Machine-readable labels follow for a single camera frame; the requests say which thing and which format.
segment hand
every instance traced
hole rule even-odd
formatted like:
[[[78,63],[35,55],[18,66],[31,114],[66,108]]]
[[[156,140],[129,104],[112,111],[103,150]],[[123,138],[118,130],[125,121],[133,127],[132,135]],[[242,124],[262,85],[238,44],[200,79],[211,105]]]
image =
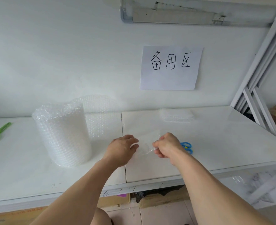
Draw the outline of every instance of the hand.
[[[103,159],[112,162],[118,168],[124,166],[132,158],[133,154],[139,147],[139,140],[134,138],[133,135],[125,135],[118,139],[112,140],[105,152]]]
[[[155,149],[155,154],[160,158],[170,158],[170,162],[172,165],[175,165],[174,156],[177,152],[183,151],[186,152],[185,149],[181,146],[180,141],[172,134],[166,133],[161,136],[159,140],[153,143]]]

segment bubble wrap roll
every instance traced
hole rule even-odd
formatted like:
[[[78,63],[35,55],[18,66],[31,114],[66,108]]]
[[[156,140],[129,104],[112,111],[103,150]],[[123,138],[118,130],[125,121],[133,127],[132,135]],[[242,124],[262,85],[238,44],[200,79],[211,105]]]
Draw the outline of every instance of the bubble wrap roll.
[[[92,155],[82,103],[48,104],[32,114],[51,159],[59,166],[87,162]]]

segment left hand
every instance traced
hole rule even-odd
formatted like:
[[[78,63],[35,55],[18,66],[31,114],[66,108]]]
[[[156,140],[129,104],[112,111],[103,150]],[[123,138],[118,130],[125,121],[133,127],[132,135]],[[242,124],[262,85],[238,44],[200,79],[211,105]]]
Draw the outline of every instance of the left hand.
[[[138,142],[139,140],[134,138],[133,135],[125,135],[123,137],[119,137],[118,139],[114,139],[109,144],[103,159],[111,162],[114,166],[116,166],[116,168],[124,166],[129,162],[136,149],[139,147],[138,144],[135,144],[132,147],[131,145]]]

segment right hand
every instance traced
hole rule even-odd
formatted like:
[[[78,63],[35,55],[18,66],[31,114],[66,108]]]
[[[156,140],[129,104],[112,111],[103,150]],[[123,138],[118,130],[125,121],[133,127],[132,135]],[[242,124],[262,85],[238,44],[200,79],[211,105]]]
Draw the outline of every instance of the right hand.
[[[169,158],[172,165],[175,165],[175,156],[178,152],[186,152],[180,141],[172,134],[166,133],[159,140],[153,142],[155,154],[160,158]]]

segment white paper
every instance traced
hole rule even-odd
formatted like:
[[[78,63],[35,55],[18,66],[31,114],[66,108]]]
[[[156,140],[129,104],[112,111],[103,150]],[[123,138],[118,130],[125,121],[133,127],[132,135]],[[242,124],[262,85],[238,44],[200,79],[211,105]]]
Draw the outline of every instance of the white paper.
[[[203,47],[144,46],[141,90],[193,90]]]

